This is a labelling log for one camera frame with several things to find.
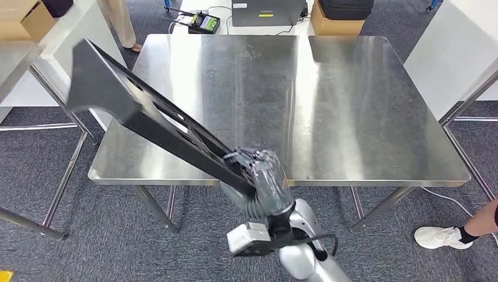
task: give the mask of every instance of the gray carpet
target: gray carpet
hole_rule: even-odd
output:
[[[137,37],[165,32],[161,1],[132,0],[130,15]],[[377,0],[363,33],[385,35],[403,60],[432,14],[426,0]],[[127,60],[133,65],[133,57]],[[472,112],[498,115],[496,103],[476,103]],[[95,134],[102,131],[88,113],[81,115]],[[58,108],[17,108],[2,125],[63,122]],[[483,177],[498,193],[498,124],[454,123],[454,133]],[[77,142],[75,129],[0,133],[0,204],[41,221]],[[97,186],[86,176],[97,147],[86,142],[53,227],[69,232],[55,242],[0,220],[0,269],[15,272],[12,281],[291,281],[276,255],[231,258],[226,232],[247,219],[220,189],[179,186],[169,234],[131,187]],[[366,209],[393,189],[359,190]],[[433,189],[454,197],[475,212],[487,201],[471,181],[457,189]],[[168,187],[151,187],[164,207]],[[463,224],[467,216],[455,204],[416,190],[361,233],[347,187],[297,187],[292,190],[313,207],[325,230],[337,234],[337,260],[353,281],[496,281],[498,248],[490,236],[463,251],[426,250],[413,240],[420,226]]]

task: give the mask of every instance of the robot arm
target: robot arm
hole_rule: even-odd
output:
[[[270,150],[230,150],[189,115],[85,39],[73,50],[69,110],[100,108],[121,125],[220,179],[222,189],[246,215],[228,233],[235,256],[278,251],[291,276],[302,281],[350,281],[327,253],[310,206],[292,198],[284,170]]]

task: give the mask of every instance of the beige pants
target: beige pants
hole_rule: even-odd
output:
[[[111,24],[114,27],[121,45],[125,48],[132,48],[137,43],[137,39],[125,0],[98,0],[97,2],[109,28]]]

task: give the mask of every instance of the yellow object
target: yellow object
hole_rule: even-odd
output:
[[[13,275],[12,271],[0,270],[0,282],[9,282]]]

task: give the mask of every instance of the person's leg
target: person's leg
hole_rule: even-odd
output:
[[[107,13],[117,37],[123,47],[140,52],[142,46],[137,44],[130,14],[125,0],[101,0],[104,12]]]
[[[415,241],[427,249],[450,246],[466,249],[479,236],[498,232],[498,199],[480,209],[463,227],[421,227],[415,231]]]
[[[479,237],[498,232],[498,199],[480,209],[464,226],[465,231]]]

